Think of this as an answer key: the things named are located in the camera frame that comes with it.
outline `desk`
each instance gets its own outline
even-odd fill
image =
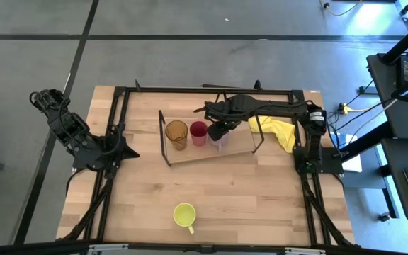
[[[367,60],[380,100],[390,99],[391,93],[396,90],[396,66],[382,64],[376,55],[368,56]],[[383,106],[385,107],[389,103],[390,101],[384,103]],[[408,103],[397,101],[385,111],[385,114],[387,116],[386,122],[341,149],[341,152],[348,152],[343,157],[343,161],[377,145],[383,138],[408,139]]]
[[[408,219],[408,184],[404,168],[408,167],[408,140],[382,139],[388,168],[397,187],[397,193]]]
[[[95,88],[86,120],[95,135],[105,132],[113,91],[112,86]],[[304,91],[304,95],[322,105],[320,92]],[[121,163],[110,200],[105,242],[310,245],[300,177],[293,156],[280,147],[274,134],[266,134],[256,154],[166,165],[160,150],[158,110],[175,110],[173,117],[180,120],[215,97],[208,93],[130,93],[124,135],[141,157]],[[276,95],[254,97],[288,100]],[[331,144],[328,135],[322,144]],[[84,170],[70,183],[57,237],[68,234],[86,212],[94,179],[94,172]],[[328,215],[353,242],[341,184],[330,174],[320,174],[320,179]],[[193,235],[172,219],[175,206],[182,202],[196,208]],[[96,219],[92,237],[96,236],[99,213]],[[322,243],[317,214],[314,221]]]

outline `wooden board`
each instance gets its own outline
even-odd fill
[[[203,121],[207,126],[212,124],[209,120],[204,120],[203,118],[204,112],[200,112],[195,113],[191,118],[168,118],[165,116],[165,121],[166,125],[168,125],[171,121],[180,120],[187,125],[188,129],[197,120]],[[186,149],[179,151],[174,148],[166,135],[163,135],[165,154],[169,163],[177,164],[192,162],[195,160],[212,159],[215,157],[224,157],[244,152],[253,152],[256,148],[248,122],[240,123],[235,130],[228,133],[227,141],[220,151],[217,146],[210,143],[210,138],[208,136],[206,139],[207,142],[203,146],[198,147],[193,145],[193,139],[190,137],[190,134],[188,134]]]
[[[92,133],[105,132],[114,87],[97,86],[87,123]],[[285,96],[256,95],[258,99],[286,101]],[[318,91],[305,98],[322,105]],[[300,178],[293,156],[274,134],[256,154],[244,153],[203,159],[168,167],[161,156],[158,110],[180,118],[215,100],[204,93],[130,93],[127,143],[141,157],[121,163],[111,196],[104,240],[180,244],[309,245]],[[279,118],[290,122],[288,118]],[[331,146],[328,135],[322,139]],[[351,223],[341,184],[321,174],[325,208],[344,236],[353,242]],[[70,183],[57,237],[78,223],[91,199],[95,173],[83,171]],[[176,205],[195,206],[195,234],[173,221]],[[314,214],[318,240],[320,223]],[[98,220],[94,221],[93,236]]]

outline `amber glass cup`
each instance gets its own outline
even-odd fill
[[[180,120],[173,120],[166,126],[165,133],[174,149],[183,150],[187,148],[187,124]]]

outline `pink cup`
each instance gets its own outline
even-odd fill
[[[195,146],[203,146],[207,138],[207,125],[202,121],[195,121],[190,126],[190,134]]]

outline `yellow towel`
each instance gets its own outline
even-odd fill
[[[285,123],[284,121],[274,120],[272,117],[267,116],[259,116],[259,122],[261,124],[262,132],[275,133],[278,142],[283,146],[284,150],[287,153],[292,153],[292,148],[295,144],[294,125]],[[252,132],[259,132],[256,117],[250,118],[248,123]]]

